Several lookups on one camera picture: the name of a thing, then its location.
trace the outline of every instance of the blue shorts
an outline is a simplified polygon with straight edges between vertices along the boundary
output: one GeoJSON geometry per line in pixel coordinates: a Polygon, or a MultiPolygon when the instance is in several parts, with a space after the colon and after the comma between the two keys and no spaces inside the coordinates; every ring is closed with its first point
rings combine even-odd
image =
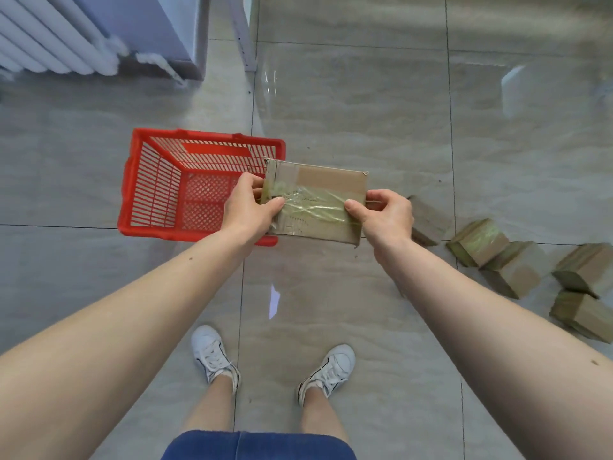
{"type": "Polygon", "coordinates": [[[188,431],[162,460],[356,460],[349,445],[318,434],[188,431]]]}

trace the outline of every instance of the clear packing tape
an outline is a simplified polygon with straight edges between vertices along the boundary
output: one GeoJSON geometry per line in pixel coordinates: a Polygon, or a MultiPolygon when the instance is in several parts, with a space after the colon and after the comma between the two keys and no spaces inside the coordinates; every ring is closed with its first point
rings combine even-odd
{"type": "MultiPolygon", "coordinates": [[[[284,218],[309,218],[329,223],[343,223],[359,226],[360,223],[349,216],[344,208],[345,200],[356,198],[354,193],[344,193],[313,187],[295,186],[276,181],[264,183],[262,202],[275,197],[285,198],[281,214],[284,218]]],[[[273,220],[272,228],[278,229],[278,219],[273,220]]]]}

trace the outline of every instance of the glossy floor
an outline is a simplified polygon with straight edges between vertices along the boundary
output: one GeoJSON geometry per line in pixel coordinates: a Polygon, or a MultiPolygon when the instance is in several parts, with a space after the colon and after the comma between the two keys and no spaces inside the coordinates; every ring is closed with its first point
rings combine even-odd
{"type": "MultiPolygon", "coordinates": [[[[256,0],[257,74],[222,1],[203,83],[0,83],[0,351],[186,247],[114,230],[136,126],[283,138],[290,160],[368,170],[457,229],[492,217],[552,261],[613,242],[609,0],[256,0]]],[[[521,304],[546,316],[558,289],[521,304]]],[[[257,248],[201,323],[243,372],[237,429],[295,430],[295,385],[345,341],[356,370],[332,404],[358,458],[520,458],[366,242],[257,248]]],[[[94,458],[161,456],[204,390],[187,335],[94,458]]]]}

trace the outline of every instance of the basket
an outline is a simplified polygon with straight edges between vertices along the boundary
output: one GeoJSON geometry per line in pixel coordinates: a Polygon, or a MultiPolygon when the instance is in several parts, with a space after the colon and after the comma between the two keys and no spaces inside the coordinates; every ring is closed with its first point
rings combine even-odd
{"type": "MultiPolygon", "coordinates": [[[[238,177],[264,177],[267,158],[285,160],[285,142],[242,134],[134,129],[117,227],[124,235],[196,242],[221,228],[238,177]]],[[[256,245],[271,247],[265,235],[256,245]]]]}

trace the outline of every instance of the shoelace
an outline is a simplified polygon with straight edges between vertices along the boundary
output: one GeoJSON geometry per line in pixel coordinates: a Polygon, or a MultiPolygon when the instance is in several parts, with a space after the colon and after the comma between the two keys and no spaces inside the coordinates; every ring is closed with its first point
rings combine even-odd
{"type": "Polygon", "coordinates": [[[344,373],[345,370],[339,366],[334,358],[330,358],[328,363],[321,369],[321,376],[318,379],[323,383],[324,390],[328,395],[330,395],[335,385],[347,380],[347,378],[342,376],[344,373]]]}
{"type": "Polygon", "coordinates": [[[221,344],[215,340],[212,344],[201,351],[201,362],[204,368],[215,373],[227,367],[227,358],[221,351],[221,344]]]}

